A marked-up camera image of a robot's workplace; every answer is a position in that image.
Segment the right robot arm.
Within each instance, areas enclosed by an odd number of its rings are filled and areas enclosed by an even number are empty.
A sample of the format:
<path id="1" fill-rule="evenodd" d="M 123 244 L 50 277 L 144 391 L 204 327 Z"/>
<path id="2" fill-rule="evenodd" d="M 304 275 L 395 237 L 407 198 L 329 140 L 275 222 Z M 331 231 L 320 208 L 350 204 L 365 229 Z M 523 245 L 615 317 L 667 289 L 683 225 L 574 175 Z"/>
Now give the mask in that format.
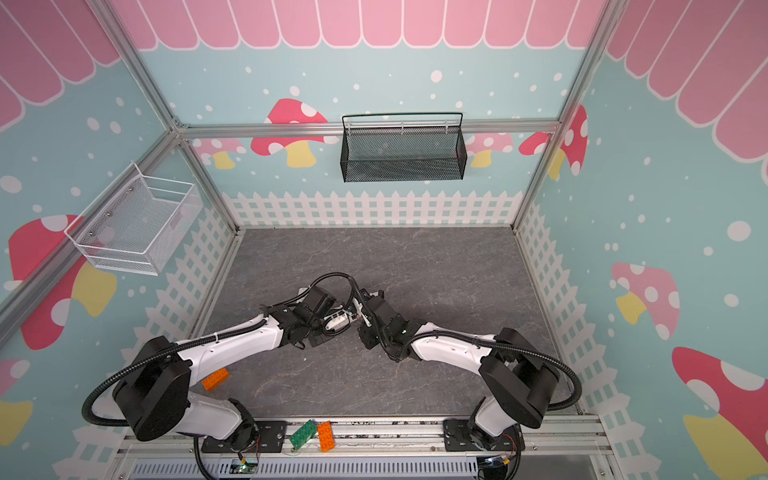
<path id="1" fill-rule="evenodd" d="M 490 395 L 474 408 L 464 429 L 480 450 L 503 444 L 521 449 L 521 428 L 538 429 L 544 416 L 574 406 L 583 393 L 578 375 L 563 361 L 544 354 L 517 330 L 475 335 L 408 320 L 379 292 L 362 291 L 354 300 L 362 317 L 358 332 L 366 348 L 383 348 L 395 362 L 406 359 L 448 364 L 478 375 Z"/>

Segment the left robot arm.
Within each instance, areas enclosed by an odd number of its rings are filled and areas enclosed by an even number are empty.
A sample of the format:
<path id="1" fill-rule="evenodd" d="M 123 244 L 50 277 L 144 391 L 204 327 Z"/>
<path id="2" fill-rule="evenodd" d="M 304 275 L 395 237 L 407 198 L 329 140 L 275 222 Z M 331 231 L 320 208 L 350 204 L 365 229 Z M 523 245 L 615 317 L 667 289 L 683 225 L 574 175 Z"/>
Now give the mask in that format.
<path id="1" fill-rule="evenodd" d="M 211 438 L 233 451 L 253 448 L 260 439 L 253 415 L 239 401 L 216 400 L 193 392 L 215 372 L 243 359 L 285 346 L 323 343 L 351 327 L 365 312 L 366 297 L 355 279 L 338 302 L 320 282 L 254 318 L 194 339 L 147 341 L 132 363 L 100 383 L 81 407 L 95 426 L 128 427 L 143 442 L 169 433 Z"/>

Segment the orange brick on left arm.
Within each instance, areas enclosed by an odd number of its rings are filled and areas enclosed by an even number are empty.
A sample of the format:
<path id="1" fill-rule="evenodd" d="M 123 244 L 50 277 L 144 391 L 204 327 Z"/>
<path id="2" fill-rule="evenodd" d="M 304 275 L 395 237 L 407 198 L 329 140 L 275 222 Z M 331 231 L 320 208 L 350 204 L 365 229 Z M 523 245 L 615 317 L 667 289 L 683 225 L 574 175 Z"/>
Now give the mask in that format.
<path id="1" fill-rule="evenodd" d="M 224 382 L 226 382 L 231 377 L 230 372 L 226 368 L 221 368 L 210 375 L 208 375 L 206 378 L 204 378 L 201 381 L 201 385 L 203 388 L 208 392 L 213 392 L 218 387 L 220 387 Z"/>

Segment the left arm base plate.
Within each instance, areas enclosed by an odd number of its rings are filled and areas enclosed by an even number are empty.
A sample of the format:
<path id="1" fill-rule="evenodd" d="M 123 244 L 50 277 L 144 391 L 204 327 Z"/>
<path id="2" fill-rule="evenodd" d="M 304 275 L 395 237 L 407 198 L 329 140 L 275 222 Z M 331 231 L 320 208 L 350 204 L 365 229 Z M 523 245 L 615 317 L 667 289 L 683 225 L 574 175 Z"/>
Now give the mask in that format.
<path id="1" fill-rule="evenodd" d="M 251 434 L 242 445 L 233 445 L 225 440 L 206 437 L 203 440 L 201 451 L 206 454 L 241 453 L 243 455 L 280 453 L 286 439 L 288 423 L 281 420 L 257 420 L 255 426 L 256 432 Z"/>

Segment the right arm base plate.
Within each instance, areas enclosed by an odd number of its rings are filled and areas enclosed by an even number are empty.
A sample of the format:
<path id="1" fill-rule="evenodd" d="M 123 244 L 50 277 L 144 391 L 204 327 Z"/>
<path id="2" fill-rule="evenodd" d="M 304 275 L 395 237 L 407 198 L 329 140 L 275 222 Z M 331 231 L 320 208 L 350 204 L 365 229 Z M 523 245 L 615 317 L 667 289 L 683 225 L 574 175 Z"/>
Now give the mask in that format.
<path id="1" fill-rule="evenodd" d="M 488 434 L 470 419 L 449 418 L 443 421 L 444 448 L 448 452 L 511 452 L 524 451 L 520 427 L 515 424 L 498 436 Z"/>

